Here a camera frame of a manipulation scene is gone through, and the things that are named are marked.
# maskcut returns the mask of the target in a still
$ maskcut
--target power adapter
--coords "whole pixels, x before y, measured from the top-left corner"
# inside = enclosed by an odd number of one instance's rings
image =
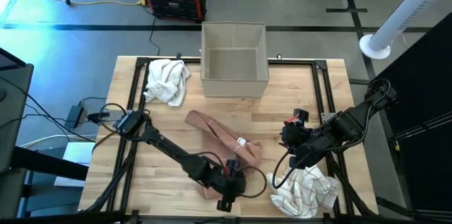
[[[80,118],[82,117],[84,110],[85,109],[81,105],[73,105],[64,126],[70,129],[76,128],[80,123]]]

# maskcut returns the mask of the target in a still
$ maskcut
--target label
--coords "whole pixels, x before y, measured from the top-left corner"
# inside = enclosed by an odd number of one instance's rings
[[[246,139],[239,137],[239,139],[237,139],[237,143],[243,147],[246,143]]]

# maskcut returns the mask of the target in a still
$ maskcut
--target gray floor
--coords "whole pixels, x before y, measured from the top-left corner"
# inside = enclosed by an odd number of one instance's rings
[[[120,0],[135,2],[138,0]],[[402,0],[356,0],[363,26],[380,26]],[[452,11],[450,0],[438,0],[413,24],[433,27]],[[7,4],[0,0],[0,9]],[[207,20],[261,22],[267,25],[353,26],[349,13],[326,13],[325,8],[345,8],[346,0],[207,0]],[[53,23],[74,25],[150,25],[153,17],[135,6],[105,4],[68,7],[48,0],[17,0],[7,23]],[[156,25],[190,25],[178,21],[157,20]],[[70,30],[0,30],[0,47],[22,60],[34,64],[30,94],[53,116],[65,118],[72,105],[87,96],[104,97],[117,56],[154,55],[156,48],[148,42],[146,31],[70,31]],[[421,33],[405,33],[412,45]],[[199,56],[200,32],[157,31],[153,41],[162,48],[161,55]],[[355,33],[267,33],[268,56],[342,58],[349,77],[368,79]],[[399,37],[393,43],[392,55],[383,61],[373,61],[377,73],[397,59],[406,46]],[[355,103],[362,100],[363,86],[352,86]],[[102,101],[89,100],[86,107],[96,112]],[[372,119],[366,139],[366,152],[375,193],[394,203],[404,205],[388,146],[378,117]],[[80,134],[95,134],[97,127],[84,124],[76,129]],[[61,134],[43,118],[23,121],[17,144],[37,138]],[[35,148],[64,146],[64,138],[53,138]],[[385,216],[395,216],[380,209]]]

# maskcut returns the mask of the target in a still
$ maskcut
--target black monitor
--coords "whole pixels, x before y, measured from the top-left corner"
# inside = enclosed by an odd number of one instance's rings
[[[0,48],[0,71],[23,68],[25,62]]]

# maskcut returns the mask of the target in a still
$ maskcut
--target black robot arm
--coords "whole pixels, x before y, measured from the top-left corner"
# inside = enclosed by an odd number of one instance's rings
[[[141,136],[134,136],[143,125],[145,129]],[[202,153],[187,153],[153,127],[151,118],[141,111],[127,113],[116,128],[121,136],[131,141],[153,145],[177,161],[191,179],[222,194],[222,199],[217,204],[220,211],[230,212],[235,198],[245,191],[246,180],[236,160],[228,160],[224,166],[219,158],[220,164],[201,156]]]
[[[333,115],[317,129],[304,127],[304,120],[285,122],[281,145],[288,149],[290,167],[304,169],[317,164],[330,151],[343,152],[363,142],[369,119],[378,111],[390,107],[397,100],[397,92],[385,79],[369,85],[364,102]],[[298,117],[305,117],[297,110]]]

